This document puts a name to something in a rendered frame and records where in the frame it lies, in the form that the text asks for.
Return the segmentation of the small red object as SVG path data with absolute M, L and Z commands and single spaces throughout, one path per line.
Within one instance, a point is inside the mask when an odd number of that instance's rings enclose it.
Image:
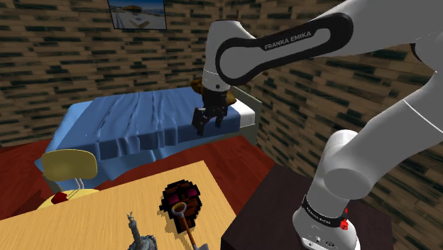
M 68 201 L 69 198 L 67 197 L 67 194 L 64 192 L 57 192 L 52 199 L 50 200 L 54 205 L 61 203 L 61 202 L 65 202 Z

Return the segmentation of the bed with blue blanket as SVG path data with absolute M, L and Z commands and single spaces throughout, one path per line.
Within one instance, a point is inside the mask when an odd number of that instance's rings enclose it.
M 98 174 L 93 188 L 137 166 L 217 139 L 242 135 L 256 142 L 262 104 L 238 88 L 236 102 L 217 128 L 214 121 L 197 135 L 191 124 L 202 98 L 191 87 L 97 97 L 69 107 L 46 148 L 80 149 L 94 154 Z

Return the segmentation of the brown teddy bear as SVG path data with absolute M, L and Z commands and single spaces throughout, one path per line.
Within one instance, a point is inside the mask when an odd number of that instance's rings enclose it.
M 191 88 L 194 92 L 204 96 L 204 86 L 202 84 L 201 79 L 193 80 L 190 83 Z M 234 104 L 236 102 L 236 98 L 231 91 L 226 93 L 226 103 L 228 106 Z

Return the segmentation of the orange handled spatula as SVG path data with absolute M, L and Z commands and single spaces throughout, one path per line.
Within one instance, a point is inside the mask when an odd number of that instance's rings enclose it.
M 171 208 L 171 212 L 173 215 L 178 217 L 181 222 L 185 225 L 185 230 L 187 232 L 187 235 L 190 239 L 190 243 L 192 245 L 193 250 L 209 250 L 208 244 L 203 244 L 201 246 L 198 246 L 194 240 L 194 237 L 192 235 L 192 232 L 190 231 L 190 228 L 188 227 L 187 220 L 185 219 L 185 211 L 187 209 L 187 204 L 185 202 L 178 202 L 174 204 Z

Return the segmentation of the dark robot stand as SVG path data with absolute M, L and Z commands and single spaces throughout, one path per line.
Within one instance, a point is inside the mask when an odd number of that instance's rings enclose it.
M 292 215 L 312 180 L 274 165 L 221 237 L 220 250 L 307 250 Z M 352 200 L 349 219 L 361 250 L 394 250 L 390 216 Z

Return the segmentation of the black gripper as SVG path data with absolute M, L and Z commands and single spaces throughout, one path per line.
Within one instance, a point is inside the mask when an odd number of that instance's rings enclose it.
M 204 108 L 195 108 L 192 118 L 192 125 L 196 128 L 198 136 L 203 135 L 204 126 L 209 121 L 208 116 L 216 117 L 215 126 L 219 128 L 228 109 L 227 91 L 216 92 L 204 88 L 202 100 Z

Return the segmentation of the framed wall picture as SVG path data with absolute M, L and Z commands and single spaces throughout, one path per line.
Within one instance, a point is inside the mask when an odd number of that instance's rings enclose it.
M 107 0 L 107 3 L 115 29 L 167 29 L 164 0 Z

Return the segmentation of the grey statue figure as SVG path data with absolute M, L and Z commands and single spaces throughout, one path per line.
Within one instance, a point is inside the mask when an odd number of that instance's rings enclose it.
M 128 250 L 158 250 L 156 238 L 153 235 L 140 235 L 132 212 L 127 215 L 127 218 L 129 220 L 128 227 L 133 236 L 133 243 L 128 247 Z

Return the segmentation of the yellow chair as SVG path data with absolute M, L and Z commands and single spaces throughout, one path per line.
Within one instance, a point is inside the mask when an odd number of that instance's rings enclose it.
M 69 200 L 97 192 L 95 189 L 86 189 L 82 182 L 84 179 L 95 178 L 98 172 L 97 160 L 89 151 L 60 149 L 44 153 L 40 159 L 43 165 L 44 177 L 49 181 L 75 181 L 77 185 L 76 189 L 58 191 L 66 193 Z M 54 205 L 50 201 L 52 197 L 42 203 L 38 209 Z

